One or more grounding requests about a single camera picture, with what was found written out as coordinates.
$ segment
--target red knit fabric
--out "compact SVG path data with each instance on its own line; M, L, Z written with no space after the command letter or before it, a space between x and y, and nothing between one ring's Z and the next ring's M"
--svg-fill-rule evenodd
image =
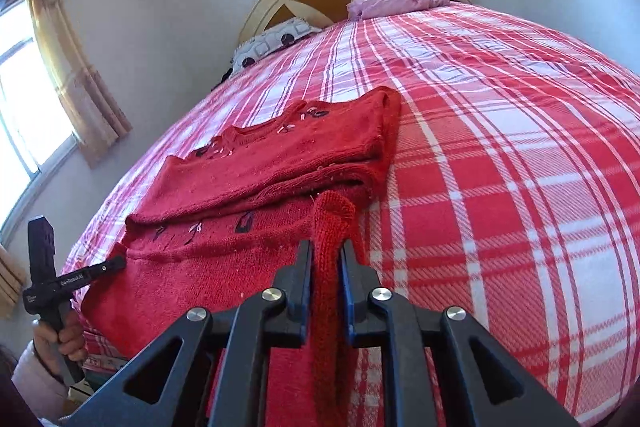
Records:
M132 357L187 309L228 309L270 286L311 238L309 339L272 352L267 425L344 423L354 358L338 317L337 251L351 237L362 256L355 216L384 189L399 112L385 87L351 102L299 101L186 159L169 156L111 253L127 255L126 270L92 285L83 314Z

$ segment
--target dark hair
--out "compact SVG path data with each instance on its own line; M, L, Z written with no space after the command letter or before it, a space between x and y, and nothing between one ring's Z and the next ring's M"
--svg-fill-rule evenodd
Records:
M15 364L17 360L13 356L12 352L4 346L0 346L0 374L7 375L11 378L14 373Z

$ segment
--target sweater sleeve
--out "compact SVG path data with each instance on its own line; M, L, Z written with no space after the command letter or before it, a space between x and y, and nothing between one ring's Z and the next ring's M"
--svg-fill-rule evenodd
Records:
M33 341L18 360L12 381L38 418L57 422L62 416L68 388L56 381L38 361L33 351Z

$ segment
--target hand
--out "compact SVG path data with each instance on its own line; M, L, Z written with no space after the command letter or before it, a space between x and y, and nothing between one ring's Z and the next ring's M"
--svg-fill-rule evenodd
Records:
M62 355L68 355L69 360L84 362L88 356L84 347L84 328L76 311L71 310L65 319L65 328L56 333L48 324L33 321L33 348L38 352L52 374L59 376L62 368L53 354L52 343L59 343L58 350Z

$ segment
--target bed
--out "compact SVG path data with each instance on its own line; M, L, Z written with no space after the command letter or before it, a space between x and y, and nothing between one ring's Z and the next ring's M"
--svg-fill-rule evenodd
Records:
M398 148L386 197L360 218L370 265L418 305L471 311L594 425L640 375L640 78L578 39L468 0L355 23L349 1L259 0L239 42L293 15L325 29L175 123L107 197L65 271L108 256L167 155L295 99L392 87ZM87 340L88 367L117 369L107 339L89 329ZM350 425L378 422L380 369L379 351L360 350Z

